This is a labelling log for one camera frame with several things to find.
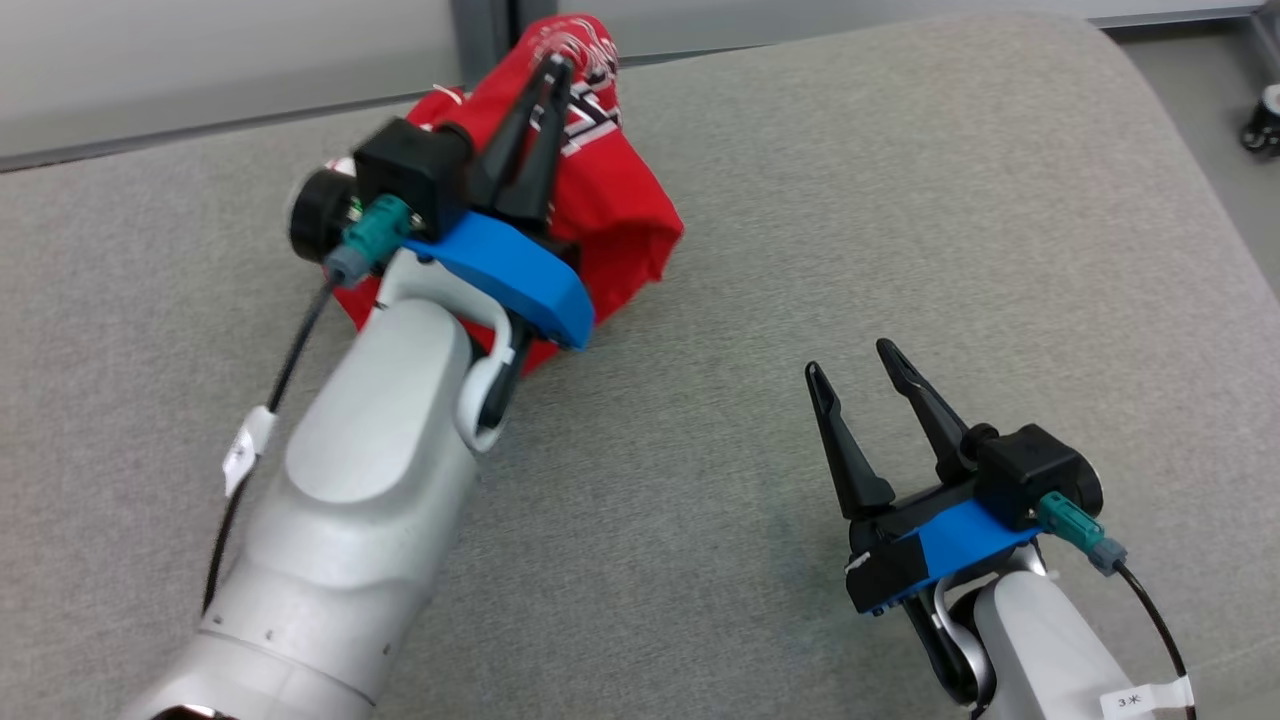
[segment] black cable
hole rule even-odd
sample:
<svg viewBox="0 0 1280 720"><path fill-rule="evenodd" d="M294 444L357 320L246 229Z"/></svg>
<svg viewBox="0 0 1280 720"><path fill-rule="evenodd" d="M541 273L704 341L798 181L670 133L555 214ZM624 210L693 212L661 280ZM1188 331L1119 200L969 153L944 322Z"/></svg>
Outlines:
<svg viewBox="0 0 1280 720"><path fill-rule="evenodd" d="M266 401L266 409L274 415L276 409L280 406L280 401L284 400L284 391L289 387L289 378L293 375L293 369L298 364L298 357L302 356L302 348L307 345L307 338L311 337L311 331L316 327L316 320L320 319L320 313L324 311L324 306L329 302L329 297L333 295L334 288L342 284L342 274L333 273L329 279L325 281L324 287L316 293L315 299L311 301L311 306L307 307L307 314L302 318L302 324L298 327L297 334L293 336L293 345L289 347L289 354L284 357L284 365L280 368L280 374L275 377L275 387L271 388L271 398ZM218 539L214 541L214 552L209 557L209 577L205 578L205 605L200 614L204 615L209 612L209 606L214 602L214 593L218 591L218 574L223 565L223 552L227 550L227 539L232 534L232 523L236 520L236 510L239 507L241 497L244 495L244 488L248 487L248 480L253 477L253 471L250 470L244 475L244 479L236 486L236 491L232 492L230 500L227 501L227 510L223 511L223 523L218 527Z"/></svg>
<svg viewBox="0 0 1280 720"><path fill-rule="evenodd" d="M293 336L293 347L289 347L289 354L284 359L284 366L280 368L280 374L275 377L275 388L271 389L271 398L266 401L266 409L271 414L275 414L275 410L280 406L280 401L284 400L284 389L289 386L289 377L293 375L293 368L298 364L298 357L302 356L302 347L306 346L307 338L311 337L311 329L316 327L316 320L320 319L320 313L324 310L325 304L329 302L334 288L339 284L342 284L342 274L333 273L311 301L311 306L302 319L302 325L298 327L298 333Z"/></svg>
<svg viewBox="0 0 1280 720"><path fill-rule="evenodd" d="M232 536L232 521L236 519L236 509L239 507L239 500L244 496L244 488L248 486L250 478L253 477L253 471L250 470L241 484L236 486L236 491L232 493L230 500L227 501L227 510L223 511L223 524L218 527L218 539L214 541L214 553L209 557L209 577L205 578L205 605L200 611L201 615L209 612L209 606L214 603L214 592L218 589L218 571L223 565L223 551L227 550L227 538Z"/></svg>
<svg viewBox="0 0 1280 720"><path fill-rule="evenodd" d="M1160 610L1156 610L1156 603L1151 601L1151 596L1147 594L1147 589L1142 587L1138 578L1133 575L1129 568L1123 560L1116 560L1114 568L1120 577L1129 583L1133 588L1133 593L1138 596L1138 601L1142 602L1143 609L1147 610L1147 615L1151 615L1151 621L1156 625L1156 632L1160 633L1160 639L1165 641L1165 650L1169 651L1169 659L1174 661L1174 670L1178 673L1179 678L1187 676L1187 664L1183 662L1183 653L1178 650L1178 643L1174 642L1172 633L1169 632L1169 625L1165 624L1165 619L1160 615ZM1187 708L1187 720L1196 720L1196 706L1192 705Z"/></svg>

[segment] gray cushion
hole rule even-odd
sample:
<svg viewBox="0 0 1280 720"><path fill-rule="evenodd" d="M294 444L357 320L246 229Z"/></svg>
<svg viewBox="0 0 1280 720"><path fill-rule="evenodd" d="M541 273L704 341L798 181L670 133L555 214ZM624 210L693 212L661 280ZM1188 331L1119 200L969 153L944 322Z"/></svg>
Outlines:
<svg viewBox="0 0 1280 720"><path fill-rule="evenodd" d="M1107 38L942 19L622 91L687 236L521 387L379 716L960 716L842 585L804 363L882 475L933 479L881 336L970 421L1093 461L1202 705L1275 682L1280 306ZM221 454L320 282L285 199L385 114L0 177L0 715L110 715L189 637ZM352 337L323 319L288 419ZM1047 546L1133 679L1171 679L1128 588Z"/></svg>

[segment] gray connector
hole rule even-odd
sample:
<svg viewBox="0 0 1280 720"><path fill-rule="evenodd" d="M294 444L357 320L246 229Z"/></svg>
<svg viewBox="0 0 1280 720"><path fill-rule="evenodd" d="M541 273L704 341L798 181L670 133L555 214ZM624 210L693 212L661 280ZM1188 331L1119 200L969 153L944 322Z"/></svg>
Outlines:
<svg viewBox="0 0 1280 720"><path fill-rule="evenodd" d="M372 269L369 259L360 250L346 243L334 247L329 255L325 255L324 266L329 270L330 277L333 273L342 273L343 287L355 287Z"/></svg>
<svg viewBox="0 0 1280 720"><path fill-rule="evenodd" d="M1123 544L1111 538L1102 538L1093 546L1093 550L1089 551L1089 562L1093 564L1100 573L1110 578L1116 573L1116 562L1128 556L1129 551L1125 550Z"/></svg>

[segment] white bracket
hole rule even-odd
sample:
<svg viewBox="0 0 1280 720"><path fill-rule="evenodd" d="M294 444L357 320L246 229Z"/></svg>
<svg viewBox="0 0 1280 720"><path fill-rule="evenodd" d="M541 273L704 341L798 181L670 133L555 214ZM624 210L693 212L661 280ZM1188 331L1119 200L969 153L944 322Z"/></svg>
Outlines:
<svg viewBox="0 0 1280 720"><path fill-rule="evenodd" d="M378 322L384 309L406 297L430 300L454 315L493 328L493 348L467 370L453 415L458 434L467 447L475 452L488 452L498 442L498 436L507 424L503 418L497 428L480 425L480 411L489 397L489 391L493 389L503 368L511 365L516 356L516 351L511 347L511 319L507 316L507 310L497 300L447 270L440 263L421 263L415 252L401 249L396 251L387 272L383 273L378 302L369 315L369 322Z"/></svg>

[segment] floor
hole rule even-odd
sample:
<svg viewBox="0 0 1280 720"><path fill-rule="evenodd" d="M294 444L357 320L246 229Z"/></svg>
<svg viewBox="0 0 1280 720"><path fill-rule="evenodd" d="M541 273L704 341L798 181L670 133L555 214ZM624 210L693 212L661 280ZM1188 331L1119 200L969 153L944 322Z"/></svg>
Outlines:
<svg viewBox="0 0 1280 720"><path fill-rule="evenodd" d="M1114 32L1156 90L1280 296L1280 159L1238 143L1270 72L1245 22Z"/></svg>

